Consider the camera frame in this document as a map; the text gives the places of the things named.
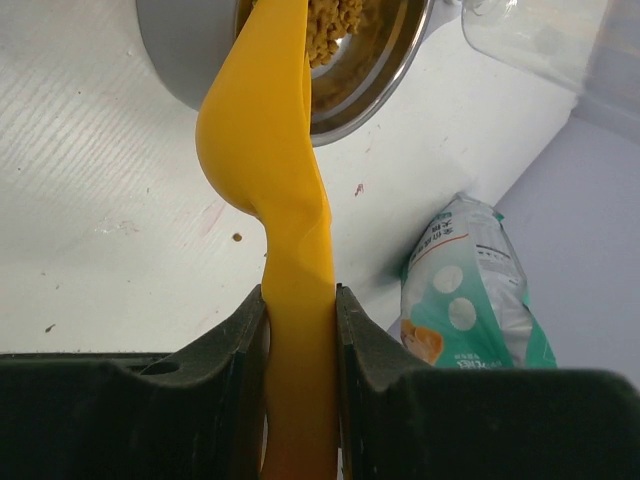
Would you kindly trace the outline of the yellow plastic scoop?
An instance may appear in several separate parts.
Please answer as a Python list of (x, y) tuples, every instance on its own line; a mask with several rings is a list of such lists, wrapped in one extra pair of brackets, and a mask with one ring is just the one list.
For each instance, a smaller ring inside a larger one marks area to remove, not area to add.
[(216, 192), (267, 239), (265, 479), (333, 479), (339, 445), (331, 215), (310, 138), (307, 4), (260, 1), (200, 107), (195, 141)]

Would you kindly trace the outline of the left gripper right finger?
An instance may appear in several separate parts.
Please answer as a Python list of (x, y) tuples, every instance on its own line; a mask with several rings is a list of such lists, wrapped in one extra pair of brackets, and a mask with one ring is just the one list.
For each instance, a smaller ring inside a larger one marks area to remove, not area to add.
[(578, 369), (442, 369), (336, 299), (347, 479), (635, 479), (639, 394)]

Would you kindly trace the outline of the clear plastic water bottle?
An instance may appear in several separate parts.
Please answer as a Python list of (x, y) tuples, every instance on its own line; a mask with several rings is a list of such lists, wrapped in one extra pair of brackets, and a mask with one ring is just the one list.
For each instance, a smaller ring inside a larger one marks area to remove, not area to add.
[(465, 1), (475, 50), (577, 94), (576, 114), (639, 139), (636, 1)]

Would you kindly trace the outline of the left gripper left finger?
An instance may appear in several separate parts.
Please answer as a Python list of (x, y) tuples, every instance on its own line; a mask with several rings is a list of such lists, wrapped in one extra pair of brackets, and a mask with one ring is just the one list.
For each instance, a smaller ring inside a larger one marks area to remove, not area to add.
[(5, 479), (255, 479), (266, 310), (253, 290), (171, 353), (1, 358)]

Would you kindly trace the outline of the green pet food bag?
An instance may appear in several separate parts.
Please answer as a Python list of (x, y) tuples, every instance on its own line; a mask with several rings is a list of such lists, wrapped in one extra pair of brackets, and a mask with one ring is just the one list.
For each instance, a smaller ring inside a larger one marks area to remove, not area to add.
[(527, 278), (491, 206), (456, 195), (403, 267), (390, 334), (437, 368), (554, 368), (529, 307)]

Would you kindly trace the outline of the brown pet food kibble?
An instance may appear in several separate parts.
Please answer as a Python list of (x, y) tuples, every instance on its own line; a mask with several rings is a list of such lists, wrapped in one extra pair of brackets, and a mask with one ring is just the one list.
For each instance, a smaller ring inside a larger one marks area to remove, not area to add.
[(311, 70), (336, 60), (348, 39), (373, 43), (384, 29), (382, 4), (383, 1), (308, 1), (305, 48)]

